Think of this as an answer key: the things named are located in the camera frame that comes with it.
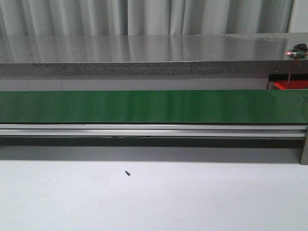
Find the small green circuit board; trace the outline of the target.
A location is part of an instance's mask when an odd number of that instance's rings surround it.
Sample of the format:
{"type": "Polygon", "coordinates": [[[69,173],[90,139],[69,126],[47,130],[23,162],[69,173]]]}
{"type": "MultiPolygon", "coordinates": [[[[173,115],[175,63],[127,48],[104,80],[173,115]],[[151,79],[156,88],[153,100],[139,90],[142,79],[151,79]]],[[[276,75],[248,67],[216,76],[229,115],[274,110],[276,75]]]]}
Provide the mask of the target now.
{"type": "Polygon", "coordinates": [[[307,58],[308,57],[308,52],[307,51],[295,51],[295,50],[289,50],[286,55],[291,56],[291,57],[299,57],[299,58],[307,58]]]}

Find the grey white curtain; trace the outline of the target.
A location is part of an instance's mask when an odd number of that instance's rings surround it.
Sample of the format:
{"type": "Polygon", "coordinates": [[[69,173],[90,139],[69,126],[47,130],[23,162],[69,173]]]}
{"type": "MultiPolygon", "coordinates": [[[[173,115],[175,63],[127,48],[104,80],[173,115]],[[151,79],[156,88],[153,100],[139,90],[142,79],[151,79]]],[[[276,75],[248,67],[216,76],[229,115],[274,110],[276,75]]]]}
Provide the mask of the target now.
{"type": "Polygon", "coordinates": [[[307,32],[305,0],[3,0],[2,36],[307,32]]]}

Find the green conveyor belt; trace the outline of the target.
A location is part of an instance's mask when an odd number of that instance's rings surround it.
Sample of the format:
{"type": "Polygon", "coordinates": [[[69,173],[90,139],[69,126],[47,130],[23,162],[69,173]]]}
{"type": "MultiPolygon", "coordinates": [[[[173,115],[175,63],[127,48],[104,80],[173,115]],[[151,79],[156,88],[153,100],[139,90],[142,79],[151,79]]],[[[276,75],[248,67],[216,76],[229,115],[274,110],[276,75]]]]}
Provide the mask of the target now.
{"type": "Polygon", "coordinates": [[[3,91],[2,123],[305,124],[306,90],[3,91]]]}

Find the grey stone counter shelf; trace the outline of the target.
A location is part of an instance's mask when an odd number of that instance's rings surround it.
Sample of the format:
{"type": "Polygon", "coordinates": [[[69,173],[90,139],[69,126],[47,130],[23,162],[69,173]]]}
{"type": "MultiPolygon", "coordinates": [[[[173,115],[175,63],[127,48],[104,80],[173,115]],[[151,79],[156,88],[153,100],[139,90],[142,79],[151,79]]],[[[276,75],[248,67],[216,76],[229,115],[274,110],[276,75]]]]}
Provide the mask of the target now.
{"type": "Polygon", "coordinates": [[[3,77],[269,75],[308,72],[287,51],[307,33],[144,36],[8,36],[3,77]]]}

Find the red plastic tray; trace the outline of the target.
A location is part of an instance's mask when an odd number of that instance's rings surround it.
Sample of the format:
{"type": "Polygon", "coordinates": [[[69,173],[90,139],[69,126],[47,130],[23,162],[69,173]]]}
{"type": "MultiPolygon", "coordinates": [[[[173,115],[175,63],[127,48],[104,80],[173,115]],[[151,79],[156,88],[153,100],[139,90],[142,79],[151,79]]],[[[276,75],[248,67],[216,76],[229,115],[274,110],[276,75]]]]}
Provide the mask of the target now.
{"type": "Polygon", "coordinates": [[[294,81],[275,81],[273,88],[277,90],[300,90],[308,88],[307,80],[294,80],[294,81]]]}

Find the aluminium conveyor frame rail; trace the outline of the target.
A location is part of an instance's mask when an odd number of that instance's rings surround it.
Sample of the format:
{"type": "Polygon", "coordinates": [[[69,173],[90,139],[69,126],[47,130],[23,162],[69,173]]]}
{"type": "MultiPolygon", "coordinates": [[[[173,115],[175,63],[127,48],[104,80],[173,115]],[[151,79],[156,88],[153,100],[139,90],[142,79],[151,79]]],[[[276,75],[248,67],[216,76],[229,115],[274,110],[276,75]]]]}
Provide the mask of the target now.
{"type": "Polygon", "coordinates": [[[307,125],[1,124],[2,160],[308,163],[307,125]]]}

